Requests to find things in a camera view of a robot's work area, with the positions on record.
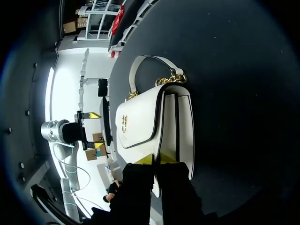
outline gold chain strap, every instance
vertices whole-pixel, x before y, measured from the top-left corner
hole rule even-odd
[[[161,77],[155,81],[155,87],[166,83],[186,83],[187,76],[185,74],[176,74],[175,69],[171,68],[171,76],[169,78]]]
[[[159,85],[163,85],[166,83],[186,83],[188,80],[185,74],[176,74],[175,69],[171,68],[171,76],[169,78],[161,77],[155,81],[155,87]],[[129,96],[125,99],[125,101],[131,100],[138,95],[138,92],[130,92]]]

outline white top handle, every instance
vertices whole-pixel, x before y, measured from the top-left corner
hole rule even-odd
[[[151,55],[139,55],[135,61],[133,62],[130,72],[129,72],[129,86],[130,86],[130,92],[134,93],[136,92],[136,86],[135,86],[135,75],[137,72],[137,69],[139,68],[140,64],[144,61],[146,58],[153,58],[157,59],[163,64],[165,64],[170,71],[175,70],[176,74],[183,75],[183,70],[178,68],[174,63],[172,63],[170,60],[160,57],[160,56],[151,56]]]

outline white handbag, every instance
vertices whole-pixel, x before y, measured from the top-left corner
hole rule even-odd
[[[157,59],[171,71],[170,78],[156,80],[156,87],[138,94],[135,74],[146,58]],[[130,96],[116,112],[117,149],[127,163],[154,154],[185,162],[189,178],[194,171],[194,124],[190,93],[180,83],[187,80],[183,70],[158,56],[138,56],[129,72]],[[157,178],[153,193],[160,197]]]

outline cardboard box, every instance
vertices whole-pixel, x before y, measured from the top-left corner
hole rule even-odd
[[[88,21],[88,18],[86,18],[86,17],[77,19],[77,23],[87,23],[87,21]]]
[[[72,32],[75,32],[75,31],[76,31],[75,21],[65,23],[65,24],[63,25],[63,27],[64,27],[64,32],[65,32],[66,34],[72,33]]]
[[[105,143],[103,143],[102,145],[100,145],[98,148],[96,148],[97,150],[97,156],[106,156],[106,146]]]
[[[104,142],[102,133],[93,134],[93,141],[94,142]]]
[[[82,27],[86,27],[86,23],[79,22],[79,23],[77,24],[77,28],[82,28]]]
[[[96,160],[97,159],[97,150],[91,149],[91,150],[86,150],[85,155],[88,161],[91,160]]]

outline gold logo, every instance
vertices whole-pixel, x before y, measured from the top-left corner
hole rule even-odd
[[[127,126],[127,116],[123,115],[123,118],[122,118],[122,132],[123,133],[126,132],[126,126]]]

